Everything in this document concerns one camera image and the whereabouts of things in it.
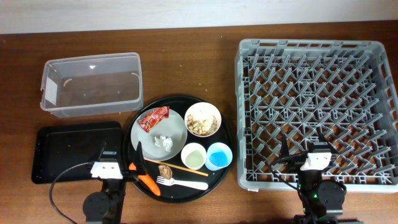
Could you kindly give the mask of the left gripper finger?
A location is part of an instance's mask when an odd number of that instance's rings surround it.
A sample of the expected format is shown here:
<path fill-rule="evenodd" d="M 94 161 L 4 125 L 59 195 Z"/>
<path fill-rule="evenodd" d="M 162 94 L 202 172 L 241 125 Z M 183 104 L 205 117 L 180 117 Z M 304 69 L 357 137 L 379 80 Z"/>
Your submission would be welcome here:
<path fill-rule="evenodd" d="M 134 165 L 136 167 L 136 172 L 138 175 L 146 175 L 146 163 L 142 153 L 142 143 L 139 141 L 136 147 L 136 153 L 134 158 Z"/>
<path fill-rule="evenodd" d="M 100 147 L 100 152 L 99 152 L 99 154 L 98 154 L 98 158 L 95 160 L 96 162 L 99 162 L 99 161 L 100 161 L 101 156 L 102 156 L 102 154 L 103 154 L 103 152 L 104 152 L 104 150 L 105 150 L 105 147 L 106 147 L 106 142 L 103 141 L 102 144 L 101 144 L 101 147 Z"/>

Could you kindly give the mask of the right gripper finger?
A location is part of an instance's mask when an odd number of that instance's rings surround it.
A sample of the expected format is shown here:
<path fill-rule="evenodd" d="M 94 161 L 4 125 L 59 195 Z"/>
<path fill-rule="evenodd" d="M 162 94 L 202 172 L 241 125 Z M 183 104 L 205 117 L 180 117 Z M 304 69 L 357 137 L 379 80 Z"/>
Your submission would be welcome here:
<path fill-rule="evenodd" d="M 317 149 L 327 149 L 332 154 L 338 154 L 338 151 L 335 149 L 335 147 L 326 140 L 326 137 L 323 135 L 321 128 L 317 128 L 317 134 L 318 142 L 315 144 Z"/>
<path fill-rule="evenodd" d="M 289 157 L 289 155 L 290 155 L 289 154 L 289 147 L 288 147 L 288 144 L 287 144 L 287 138 L 286 138 L 285 134 L 282 135 L 281 143 L 282 144 L 281 144 L 279 157 L 280 158 Z"/>

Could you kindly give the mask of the white tissue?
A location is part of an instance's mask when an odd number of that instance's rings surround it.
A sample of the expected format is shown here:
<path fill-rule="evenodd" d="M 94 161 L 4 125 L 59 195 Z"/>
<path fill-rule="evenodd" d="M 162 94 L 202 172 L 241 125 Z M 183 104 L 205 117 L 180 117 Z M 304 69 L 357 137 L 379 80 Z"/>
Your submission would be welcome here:
<path fill-rule="evenodd" d="M 171 148 L 173 146 L 173 141 L 170 137 L 166 137 L 166 136 L 158 136 L 155 137 L 155 145 L 163 150 L 165 150 L 166 152 L 170 152 Z"/>

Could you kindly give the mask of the red snack wrapper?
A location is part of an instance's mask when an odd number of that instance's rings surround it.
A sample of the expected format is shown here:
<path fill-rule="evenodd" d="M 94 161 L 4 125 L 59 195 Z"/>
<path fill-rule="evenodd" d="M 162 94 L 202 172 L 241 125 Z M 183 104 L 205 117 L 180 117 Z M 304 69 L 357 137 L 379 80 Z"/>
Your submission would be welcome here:
<path fill-rule="evenodd" d="M 142 120 L 139 120 L 140 127 L 149 133 L 154 126 L 169 117 L 169 110 L 168 106 L 153 109 Z"/>

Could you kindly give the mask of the white cup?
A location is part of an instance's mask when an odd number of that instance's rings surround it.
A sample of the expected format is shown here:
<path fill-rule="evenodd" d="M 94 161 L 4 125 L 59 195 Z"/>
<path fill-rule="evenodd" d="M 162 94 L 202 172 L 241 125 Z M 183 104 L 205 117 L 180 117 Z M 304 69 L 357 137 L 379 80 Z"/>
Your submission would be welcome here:
<path fill-rule="evenodd" d="M 181 160 L 189 169 L 198 170 L 206 162 L 206 149 L 199 143 L 189 143 L 181 151 Z"/>

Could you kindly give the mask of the light blue cup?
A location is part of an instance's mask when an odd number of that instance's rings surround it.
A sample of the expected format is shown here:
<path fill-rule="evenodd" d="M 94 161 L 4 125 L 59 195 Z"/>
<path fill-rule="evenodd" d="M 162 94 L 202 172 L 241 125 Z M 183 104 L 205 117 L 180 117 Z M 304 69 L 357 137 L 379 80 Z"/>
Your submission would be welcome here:
<path fill-rule="evenodd" d="M 205 166 L 207 169 L 216 171 L 230 165 L 233 160 L 232 150 L 222 142 L 212 144 L 207 150 Z"/>

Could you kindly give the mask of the pink bowl with scraps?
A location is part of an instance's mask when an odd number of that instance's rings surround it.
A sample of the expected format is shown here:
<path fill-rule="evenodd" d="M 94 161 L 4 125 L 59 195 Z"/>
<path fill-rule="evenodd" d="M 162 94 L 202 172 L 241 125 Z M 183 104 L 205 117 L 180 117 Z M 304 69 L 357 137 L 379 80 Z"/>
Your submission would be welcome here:
<path fill-rule="evenodd" d="M 191 105 L 184 116 L 187 130 L 194 136 L 206 138 L 221 127 L 221 113 L 210 103 L 199 102 Z"/>

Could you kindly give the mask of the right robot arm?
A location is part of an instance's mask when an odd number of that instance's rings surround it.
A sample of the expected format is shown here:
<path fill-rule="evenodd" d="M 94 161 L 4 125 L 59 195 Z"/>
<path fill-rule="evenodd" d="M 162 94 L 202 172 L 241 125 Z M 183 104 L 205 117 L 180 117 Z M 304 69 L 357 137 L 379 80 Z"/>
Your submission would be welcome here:
<path fill-rule="evenodd" d="M 317 142 L 312 142 L 307 151 L 294 155 L 289 153 L 286 136 L 282 136 L 277 162 L 285 163 L 289 171 L 298 175 L 296 191 L 303 205 L 303 214 L 293 219 L 298 224 L 338 223 L 337 216 L 343 214 L 346 186 L 322 177 L 336 160 L 338 151 L 321 131 L 317 134 Z"/>

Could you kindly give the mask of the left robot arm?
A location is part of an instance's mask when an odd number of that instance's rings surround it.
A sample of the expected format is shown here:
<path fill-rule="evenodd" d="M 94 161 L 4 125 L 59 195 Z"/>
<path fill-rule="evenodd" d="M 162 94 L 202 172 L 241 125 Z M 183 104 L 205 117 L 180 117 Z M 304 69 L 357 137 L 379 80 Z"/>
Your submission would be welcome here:
<path fill-rule="evenodd" d="M 123 170 L 120 153 L 101 150 L 97 161 L 90 170 L 92 178 L 102 181 L 102 188 L 87 196 L 83 202 L 86 223 L 120 223 L 128 182 L 138 182 L 140 175 L 147 174 L 142 144 L 136 149 L 135 170 Z"/>

